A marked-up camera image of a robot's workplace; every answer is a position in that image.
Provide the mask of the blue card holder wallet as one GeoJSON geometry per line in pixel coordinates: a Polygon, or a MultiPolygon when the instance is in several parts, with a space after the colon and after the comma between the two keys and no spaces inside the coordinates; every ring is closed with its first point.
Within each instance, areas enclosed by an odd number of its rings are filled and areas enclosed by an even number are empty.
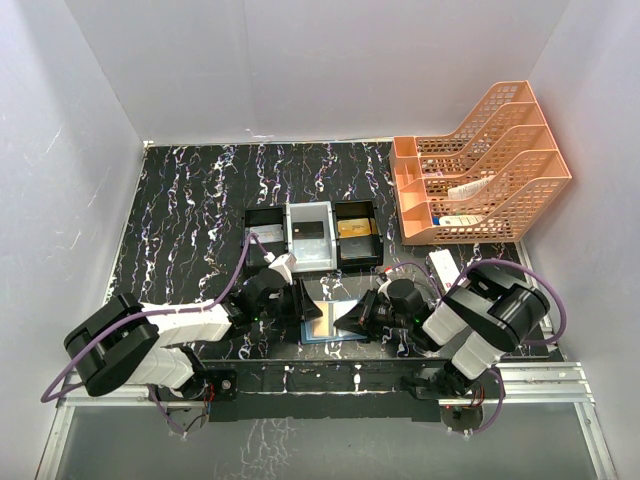
{"type": "Polygon", "coordinates": [[[335,341],[364,340],[365,336],[338,329],[334,322],[348,313],[357,304],[356,300],[318,301],[316,307],[321,316],[307,318],[301,326],[301,343],[319,344],[335,341]]]}

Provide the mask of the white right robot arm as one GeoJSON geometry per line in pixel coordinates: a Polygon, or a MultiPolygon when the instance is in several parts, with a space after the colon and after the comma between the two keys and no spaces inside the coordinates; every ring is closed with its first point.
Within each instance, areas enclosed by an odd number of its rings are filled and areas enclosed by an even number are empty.
{"type": "Polygon", "coordinates": [[[412,280],[384,275],[381,285],[368,290],[334,326],[371,340],[405,329],[418,348],[429,352],[469,329],[462,346],[429,379],[405,382],[442,396],[466,397],[480,387],[485,371],[524,344],[549,310],[541,290],[487,260],[469,266],[435,307],[412,280]]]}

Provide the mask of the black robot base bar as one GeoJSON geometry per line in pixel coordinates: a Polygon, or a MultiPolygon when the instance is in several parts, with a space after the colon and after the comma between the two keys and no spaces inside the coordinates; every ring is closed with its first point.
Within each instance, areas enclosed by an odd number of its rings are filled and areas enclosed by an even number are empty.
{"type": "Polygon", "coordinates": [[[205,405],[213,422],[261,418],[382,419],[438,422],[447,406],[460,409],[482,392],[497,400],[499,381],[484,373],[463,395],[439,393],[430,383],[442,360],[238,360],[206,361],[203,385],[178,396],[159,388],[164,401],[205,405]]]}

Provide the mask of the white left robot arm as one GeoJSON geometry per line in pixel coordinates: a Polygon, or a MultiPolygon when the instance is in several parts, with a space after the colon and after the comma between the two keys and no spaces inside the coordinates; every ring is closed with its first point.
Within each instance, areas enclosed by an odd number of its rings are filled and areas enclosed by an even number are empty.
{"type": "Polygon", "coordinates": [[[125,384],[149,384],[194,399],[204,392],[207,376],[186,346],[242,337],[262,316],[296,325],[321,317],[322,310],[301,280],[288,281],[266,268],[210,309],[161,308],[119,294],[72,330],[63,345],[91,397],[125,384]]]}

